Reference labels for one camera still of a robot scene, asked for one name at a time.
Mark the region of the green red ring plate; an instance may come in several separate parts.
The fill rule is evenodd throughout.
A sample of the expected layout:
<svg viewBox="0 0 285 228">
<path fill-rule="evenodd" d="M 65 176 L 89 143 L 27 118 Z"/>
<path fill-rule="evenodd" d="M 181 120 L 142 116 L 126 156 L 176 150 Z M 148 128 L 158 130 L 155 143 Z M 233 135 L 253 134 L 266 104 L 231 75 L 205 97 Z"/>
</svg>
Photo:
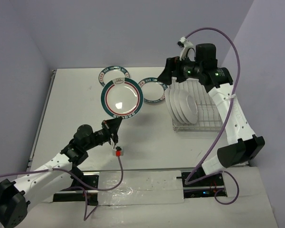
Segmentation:
<svg viewBox="0 0 285 228">
<path fill-rule="evenodd" d="M 194 97 L 189 94 L 187 102 L 188 102 L 187 118 L 190 120 L 191 124 L 196 124 L 198 122 L 198 109 Z"/>
<path fill-rule="evenodd" d="M 189 93 L 185 90 L 179 90 L 179 89 L 175 89 L 175 90 L 176 90 L 176 97 L 180 104 L 180 109 L 182 111 L 182 114 L 184 115 L 184 121 L 186 122 L 186 124 L 190 124 L 191 122 L 187 118 L 187 114 L 188 114 L 187 98 L 188 98 Z"/>
<path fill-rule="evenodd" d="M 102 108 L 113 118 L 134 117 L 141 110 L 143 102 L 143 92 L 139 84 L 126 77 L 109 81 L 101 92 Z"/>
</svg>

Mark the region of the grey rim red character plate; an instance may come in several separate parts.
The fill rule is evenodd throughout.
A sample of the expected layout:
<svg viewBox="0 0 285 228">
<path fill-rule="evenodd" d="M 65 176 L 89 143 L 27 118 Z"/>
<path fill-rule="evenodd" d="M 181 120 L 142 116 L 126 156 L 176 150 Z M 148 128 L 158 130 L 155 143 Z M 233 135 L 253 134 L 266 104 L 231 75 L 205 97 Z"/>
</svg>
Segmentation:
<svg viewBox="0 0 285 228">
<path fill-rule="evenodd" d="M 171 104 L 173 114 L 175 115 L 177 121 L 182 124 L 185 124 L 186 122 L 184 121 L 184 115 L 182 114 L 179 101 L 176 97 L 175 89 L 171 89 L 169 91 L 169 99 L 170 99 L 170 104 Z"/>
</svg>

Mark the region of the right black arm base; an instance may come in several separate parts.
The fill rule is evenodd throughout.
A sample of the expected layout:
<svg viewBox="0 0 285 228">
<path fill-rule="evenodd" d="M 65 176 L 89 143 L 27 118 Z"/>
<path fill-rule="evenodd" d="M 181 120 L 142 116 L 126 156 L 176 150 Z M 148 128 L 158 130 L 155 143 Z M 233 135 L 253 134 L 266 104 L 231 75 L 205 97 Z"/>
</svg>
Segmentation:
<svg viewBox="0 0 285 228">
<path fill-rule="evenodd" d="M 181 171 L 181 176 L 176 178 L 182 181 L 183 196 L 185 199 L 212 198 L 215 193 L 217 193 L 217 196 L 219 197 L 227 196 L 222 174 L 216 174 L 196 183 L 185 185 L 185 179 L 188 177 L 189 173 L 189 171 Z"/>
</svg>

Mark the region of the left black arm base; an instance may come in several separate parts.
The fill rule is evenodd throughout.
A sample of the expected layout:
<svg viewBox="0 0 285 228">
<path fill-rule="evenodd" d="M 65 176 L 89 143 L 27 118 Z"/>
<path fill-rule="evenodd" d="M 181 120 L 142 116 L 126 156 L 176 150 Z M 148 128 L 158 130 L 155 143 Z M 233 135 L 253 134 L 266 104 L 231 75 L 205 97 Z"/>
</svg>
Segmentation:
<svg viewBox="0 0 285 228">
<path fill-rule="evenodd" d="M 82 181 L 94 188 L 98 187 L 98 174 L 87 174 L 84 175 Z M 79 186 L 84 188 L 87 193 L 87 203 L 89 206 L 96 206 L 98 204 L 98 193 L 95 190 L 89 189 L 84 185 L 80 184 L 78 181 L 73 181 L 72 187 Z M 53 202 L 84 202 L 85 195 L 83 191 L 79 188 L 72 189 L 72 190 L 63 190 L 60 191 L 53 196 Z"/>
</svg>

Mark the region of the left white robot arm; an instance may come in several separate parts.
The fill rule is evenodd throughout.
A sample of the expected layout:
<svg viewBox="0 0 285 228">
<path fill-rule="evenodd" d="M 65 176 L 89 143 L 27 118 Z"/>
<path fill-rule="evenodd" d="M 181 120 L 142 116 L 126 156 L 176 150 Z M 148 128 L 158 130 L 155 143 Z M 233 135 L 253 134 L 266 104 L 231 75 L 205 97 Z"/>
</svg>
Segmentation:
<svg viewBox="0 0 285 228">
<path fill-rule="evenodd" d="M 14 228 L 28 212 L 43 200 L 64 189 L 87 189 L 100 191 L 84 182 L 78 165 L 88 158 L 88 150 L 109 143 L 120 157 L 122 149 L 117 146 L 118 130 L 122 118 L 104 120 L 101 130 L 93 131 L 84 124 L 78 127 L 73 139 L 54 158 L 34 171 L 19 172 L 18 178 L 8 180 L 10 174 L 2 174 L 0 182 L 0 223 L 5 228 Z"/>
</svg>

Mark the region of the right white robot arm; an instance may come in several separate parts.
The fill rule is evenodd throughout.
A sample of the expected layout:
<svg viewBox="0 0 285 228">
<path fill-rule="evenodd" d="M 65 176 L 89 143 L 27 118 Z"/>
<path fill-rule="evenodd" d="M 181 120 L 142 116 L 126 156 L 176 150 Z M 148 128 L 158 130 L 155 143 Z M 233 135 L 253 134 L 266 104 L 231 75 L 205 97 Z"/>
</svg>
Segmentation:
<svg viewBox="0 0 285 228">
<path fill-rule="evenodd" d="M 198 183 L 207 186 L 213 181 L 213 174 L 255 158 L 264 147 L 265 140 L 256 136 L 242 111 L 235 94 L 237 82 L 227 68 L 218 67 L 215 45 L 194 46 L 185 38 L 178 45 L 182 48 L 180 56 L 166 60 L 158 80 L 171 85 L 173 77 L 179 83 L 189 78 L 197 79 L 214 102 L 224 122 L 222 130 L 227 134 L 228 145 L 219 148 L 211 159 L 203 158 L 196 169 L 202 170 L 197 174 Z"/>
</svg>

